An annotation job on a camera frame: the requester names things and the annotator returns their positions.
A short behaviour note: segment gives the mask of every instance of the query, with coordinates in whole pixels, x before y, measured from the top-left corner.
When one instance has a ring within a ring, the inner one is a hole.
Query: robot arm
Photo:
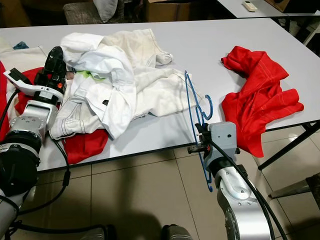
[[[51,50],[44,69],[37,73],[34,85],[17,69],[4,72],[15,87],[33,96],[23,114],[10,122],[10,130],[0,145],[0,195],[18,207],[38,180],[39,151],[55,122],[58,102],[65,93],[66,64],[60,47]],[[0,200],[0,239],[17,216],[16,209]]]
[[[270,240],[269,225],[257,197],[237,170],[208,141],[215,142],[235,161],[235,124],[220,122],[206,124],[205,128],[196,124],[196,127],[201,145],[189,147],[188,152],[204,152],[204,166],[214,177],[217,201],[225,215],[228,240]],[[240,165],[240,168],[246,175],[244,167]]]

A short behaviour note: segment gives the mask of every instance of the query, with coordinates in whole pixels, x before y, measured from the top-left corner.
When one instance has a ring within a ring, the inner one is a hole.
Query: table
[[[242,18],[271,18],[271,17],[293,17],[293,16],[320,16],[320,11],[316,13],[283,13],[273,7],[265,0],[251,0],[257,7],[256,12],[249,12],[243,5],[244,0],[218,0],[237,19]]]
[[[168,67],[188,70],[192,73],[196,88],[211,96],[214,114],[208,123],[224,120],[222,100],[226,94],[238,92],[245,82],[221,63],[221,58],[236,45],[252,51],[267,51],[290,74],[281,81],[282,89],[297,89],[300,101],[305,106],[302,112],[268,124],[268,130],[320,119],[320,58],[269,18],[16,27],[0,29],[0,34],[13,46],[25,41],[30,47],[42,45],[51,49],[59,45],[63,36],[72,32],[108,35],[120,30],[145,28],[151,28],[159,46],[173,54],[174,60]],[[148,115],[132,121],[118,139],[109,140],[101,154],[89,157],[77,165],[187,146],[193,142],[187,110],[164,117]],[[58,149],[49,139],[45,141],[40,157],[39,171],[58,169],[65,165]]]

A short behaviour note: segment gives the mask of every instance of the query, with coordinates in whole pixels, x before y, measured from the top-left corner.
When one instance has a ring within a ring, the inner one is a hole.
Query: table leg
[[[290,142],[287,146],[282,148],[280,151],[278,151],[275,155],[270,157],[267,161],[262,163],[260,166],[258,166],[258,169],[261,171],[265,167],[269,166],[272,164],[274,161],[276,161],[278,158],[282,157],[285,155],[287,152],[289,152],[291,149],[293,149],[295,146],[303,142],[305,139],[310,137],[313,133],[315,133],[317,130],[320,129],[320,121],[318,121],[315,125],[306,127],[306,131],[302,133],[300,136],[298,136],[295,140]]]
[[[276,199],[307,192],[310,192],[310,187],[306,180],[302,180],[277,191],[273,191],[269,194],[269,197],[272,199]]]
[[[290,33],[290,17],[285,18],[284,29]]]

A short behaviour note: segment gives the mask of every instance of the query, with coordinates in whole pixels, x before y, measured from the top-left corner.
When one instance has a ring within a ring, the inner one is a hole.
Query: floor tile
[[[176,160],[92,175],[92,223],[114,224],[119,240],[158,240],[177,224],[198,235]]]
[[[319,236],[320,224],[317,224],[295,232],[293,240],[316,240]]]
[[[266,131],[261,136],[262,143],[271,142],[280,139],[293,138],[301,135],[304,129],[301,126],[283,128],[274,131]]]
[[[124,157],[122,159],[93,164],[92,174],[100,174],[100,173],[105,173],[109,171],[139,166],[139,165],[171,160],[174,158],[175,158],[175,155],[172,149],[157,151],[157,152],[138,155],[138,156]]]
[[[264,158],[268,159],[292,139],[282,139],[263,144]],[[299,182],[320,172],[320,151],[308,138],[284,156],[266,167],[263,174],[273,191]],[[320,211],[310,193],[278,199],[294,229],[308,226],[320,219]]]
[[[47,184],[47,183],[53,183],[57,181],[62,181],[64,179],[64,174],[66,170],[57,170],[57,171],[50,171],[50,172],[41,172],[39,173],[39,180],[36,183],[37,185],[40,184]],[[91,175],[91,165],[86,166],[76,166],[70,168],[71,172],[71,179],[89,176]]]
[[[189,154],[187,146],[186,147],[175,148],[175,149],[173,149],[173,151],[174,151],[174,156],[175,156],[176,159],[189,157],[189,156],[193,156],[193,155],[198,155],[197,152]]]
[[[22,210],[39,206],[55,197],[61,189],[62,182],[35,186],[23,204]],[[18,220],[24,224],[41,228],[65,229],[90,226],[91,176],[70,180],[69,186],[59,199],[51,205],[25,215]],[[81,234],[38,234],[18,230],[12,240],[67,240],[80,239]]]
[[[278,200],[295,230],[320,224],[320,210],[311,192],[281,197]]]
[[[293,234],[285,235],[287,240],[296,240]],[[276,240],[283,240],[281,236],[277,237]]]
[[[257,164],[252,155],[241,151],[241,154],[236,157],[237,164],[244,165],[250,180],[255,183],[261,194],[267,197],[270,187],[261,172],[257,170]],[[217,201],[217,190],[214,188],[213,193],[209,192],[199,158],[197,156],[179,158],[177,163],[199,238],[211,240],[215,236],[216,239],[226,240],[225,217]],[[291,225],[279,202],[270,198],[267,198],[267,201],[285,232],[289,233],[292,230]],[[277,237],[280,236],[276,228],[275,234]]]
[[[313,126],[313,125],[315,125],[315,123],[311,123],[311,125]],[[316,133],[319,133],[319,132],[320,132],[320,129],[318,131],[316,131]]]
[[[265,162],[265,160],[288,145],[292,140],[292,138],[288,138],[263,143],[264,157],[256,158],[259,164]],[[315,144],[307,138],[266,167],[262,172],[272,190],[281,189],[319,173],[320,151]]]
[[[320,132],[316,132],[310,136],[312,142],[320,149]]]

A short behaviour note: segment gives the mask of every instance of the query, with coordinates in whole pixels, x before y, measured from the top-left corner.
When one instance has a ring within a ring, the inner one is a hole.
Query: black metal table frame
[[[264,168],[275,162],[277,159],[285,155],[291,149],[293,149],[298,144],[302,143],[304,140],[306,140],[308,137],[314,134],[316,131],[318,131],[320,129],[320,120],[317,121],[314,125],[311,125],[310,123],[304,123],[301,124],[301,126],[305,129],[305,132],[298,136],[295,140],[290,142],[287,146],[282,148],[280,151],[278,151],[275,155],[270,157],[267,161],[258,166],[258,169],[260,171],[262,171]]]

